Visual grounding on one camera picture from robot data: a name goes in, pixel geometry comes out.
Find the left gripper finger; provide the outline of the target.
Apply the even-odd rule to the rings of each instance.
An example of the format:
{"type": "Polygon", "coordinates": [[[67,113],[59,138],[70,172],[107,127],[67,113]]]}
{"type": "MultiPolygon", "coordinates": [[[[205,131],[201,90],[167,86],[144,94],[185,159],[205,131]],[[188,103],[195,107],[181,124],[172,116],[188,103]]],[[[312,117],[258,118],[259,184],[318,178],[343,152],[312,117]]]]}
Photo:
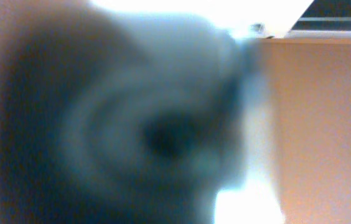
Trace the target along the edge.
{"type": "Polygon", "coordinates": [[[0,223],[212,223],[248,48],[190,14],[58,10],[0,43],[0,223]]]}

